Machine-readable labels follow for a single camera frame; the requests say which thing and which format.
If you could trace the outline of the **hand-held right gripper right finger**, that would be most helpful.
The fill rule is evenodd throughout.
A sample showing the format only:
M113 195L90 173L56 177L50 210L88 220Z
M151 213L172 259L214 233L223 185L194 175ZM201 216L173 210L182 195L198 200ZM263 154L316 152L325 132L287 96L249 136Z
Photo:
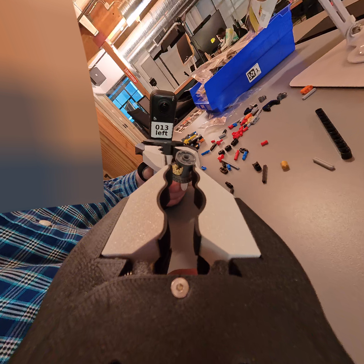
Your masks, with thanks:
M200 168L192 169L193 248L197 270L209 271L217 261L259 258L261 251L234 195Z

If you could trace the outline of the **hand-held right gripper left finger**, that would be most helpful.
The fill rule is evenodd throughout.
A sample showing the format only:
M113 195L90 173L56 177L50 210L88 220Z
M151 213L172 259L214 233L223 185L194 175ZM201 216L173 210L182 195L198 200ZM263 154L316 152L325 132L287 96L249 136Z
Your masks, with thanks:
M167 271L171 259L170 228L165 212L172 168L161 168L129 198L101 251L101 264L144 262Z

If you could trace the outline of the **grey lego differential gear assembly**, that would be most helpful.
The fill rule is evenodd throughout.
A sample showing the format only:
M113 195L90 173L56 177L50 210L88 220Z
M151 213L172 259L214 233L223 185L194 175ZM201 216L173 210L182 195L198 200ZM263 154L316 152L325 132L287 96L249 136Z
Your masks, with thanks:
M196 165L197 157L190 150L177 151L174 159L172 160L172 180L180 183L187 184L192 179L192 170Z

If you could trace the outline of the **partly built lego cluster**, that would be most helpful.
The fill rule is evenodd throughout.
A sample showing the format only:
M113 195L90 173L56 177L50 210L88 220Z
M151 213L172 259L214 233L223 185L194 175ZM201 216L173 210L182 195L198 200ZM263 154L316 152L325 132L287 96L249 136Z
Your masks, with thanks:
M202 134L198 134L197 131L192 132L191 134L186 135L182 142L185 146L190 146L195 148L196 150L199 150L201 144L205 141Z

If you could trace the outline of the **pile of mixed lego pieces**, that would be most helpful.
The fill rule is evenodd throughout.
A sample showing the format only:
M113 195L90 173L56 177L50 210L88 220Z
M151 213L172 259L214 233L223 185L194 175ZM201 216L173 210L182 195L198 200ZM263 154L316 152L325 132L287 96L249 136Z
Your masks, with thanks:
M287 92L279 93L275 99L267 102L262 107L259 107L258 104L251 104L251 107L244 111L244 117L239 121L239 130L232 133L233 142L237 142L238 139L243 136L243 133L258 121L261 112L271 112L271 108L279 105L287 95Z

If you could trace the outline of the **long black lego beam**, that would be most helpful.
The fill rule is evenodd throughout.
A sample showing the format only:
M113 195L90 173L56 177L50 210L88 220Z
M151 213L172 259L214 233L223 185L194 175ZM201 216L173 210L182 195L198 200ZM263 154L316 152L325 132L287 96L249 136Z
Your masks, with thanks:
M320 120L322 126L326 130L326 133L330 137L331 141L335 145L337 151L340 154L341 159L349 160L353 157L352 151L348 144L345 142L341 134L338 132L337 128L331 122L330 118L323 111L322 108L318 108L315 110L316 116Z

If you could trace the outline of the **person's left hand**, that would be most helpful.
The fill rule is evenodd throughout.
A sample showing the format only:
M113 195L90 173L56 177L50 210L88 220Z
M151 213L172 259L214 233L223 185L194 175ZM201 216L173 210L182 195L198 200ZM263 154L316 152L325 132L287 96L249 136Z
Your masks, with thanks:
M176 181L172 181L171 185L168 187L170 200L167 207L173 207L181 202L184 197L188 184L180 184Z

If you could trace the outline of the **black sticker sheet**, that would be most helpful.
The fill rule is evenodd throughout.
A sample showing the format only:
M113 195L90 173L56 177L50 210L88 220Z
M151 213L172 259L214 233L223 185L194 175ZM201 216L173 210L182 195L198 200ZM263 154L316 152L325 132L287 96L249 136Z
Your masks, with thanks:
M198 119L205 110L196 109L194 110L180 125L174 130L175 133L183 133L196 119Z

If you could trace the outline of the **clear plastic bag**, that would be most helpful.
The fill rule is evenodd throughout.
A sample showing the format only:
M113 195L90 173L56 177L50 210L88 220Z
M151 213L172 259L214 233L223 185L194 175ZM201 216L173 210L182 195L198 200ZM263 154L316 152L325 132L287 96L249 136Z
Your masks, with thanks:
M210 112L209 118L207 121L203 122L201 126L198 128L201 130L205 130L207 128L222 126L225 125L227 119L233 119L242 108L243 104L248 100L248 98L252 97L257 92L261 91L263 87L254 87L250 90L241 94L238 98L236 98L233 102L231 102L228 107L224 111L214 111Z

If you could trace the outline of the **black monitor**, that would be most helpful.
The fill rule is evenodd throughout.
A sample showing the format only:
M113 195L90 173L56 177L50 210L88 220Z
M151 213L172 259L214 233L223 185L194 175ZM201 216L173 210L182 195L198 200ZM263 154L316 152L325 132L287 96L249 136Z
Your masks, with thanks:
M189 62L194 64L194 49L191 45L189 36L184 33L176 43L177 51L183 65L187 65Z

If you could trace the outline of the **clear plastic bags in bin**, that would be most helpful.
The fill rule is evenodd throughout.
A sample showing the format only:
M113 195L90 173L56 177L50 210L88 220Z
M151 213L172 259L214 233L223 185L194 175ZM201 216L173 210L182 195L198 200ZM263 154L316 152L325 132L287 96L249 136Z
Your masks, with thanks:
M206 83L215 73L225 66L234 56L236 56L242 49L244 49L252 39L257 36L257 33L249 31L235 44L228 47L222 53L214 56L209 61L201 65L195 70L191 77L201 84Z

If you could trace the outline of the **blue bin with square tag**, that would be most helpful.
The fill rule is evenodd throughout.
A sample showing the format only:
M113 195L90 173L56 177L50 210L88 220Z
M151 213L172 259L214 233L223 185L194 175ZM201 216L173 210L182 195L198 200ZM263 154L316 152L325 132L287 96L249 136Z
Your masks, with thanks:
M287 5L271 18L266 29L206 83L198 82L190 89L195 106L208 111L224 111L294 50L292 14Z

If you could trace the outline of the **silver ceiling ducts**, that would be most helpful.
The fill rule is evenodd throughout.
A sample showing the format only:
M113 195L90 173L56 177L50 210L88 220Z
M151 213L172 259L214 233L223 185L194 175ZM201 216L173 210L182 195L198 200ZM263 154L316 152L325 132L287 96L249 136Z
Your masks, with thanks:
M159 0L143 17L139 25L118 48L119 55L128 67L155 39L184 5L184 0Z

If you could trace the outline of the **blue plaid shirt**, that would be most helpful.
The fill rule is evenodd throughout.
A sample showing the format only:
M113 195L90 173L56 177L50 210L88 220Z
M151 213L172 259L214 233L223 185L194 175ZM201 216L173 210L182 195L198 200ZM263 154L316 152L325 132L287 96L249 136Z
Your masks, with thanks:
M1 363L24 339L71 250L115 205L111 199L1 214Z

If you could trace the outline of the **white book stand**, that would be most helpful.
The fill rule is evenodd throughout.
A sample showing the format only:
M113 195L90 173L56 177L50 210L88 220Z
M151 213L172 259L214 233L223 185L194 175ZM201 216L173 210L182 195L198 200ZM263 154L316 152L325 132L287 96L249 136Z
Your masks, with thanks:
M364 86L363 23L350 15L342 1L319 1L344 39L291 80L291 87Z

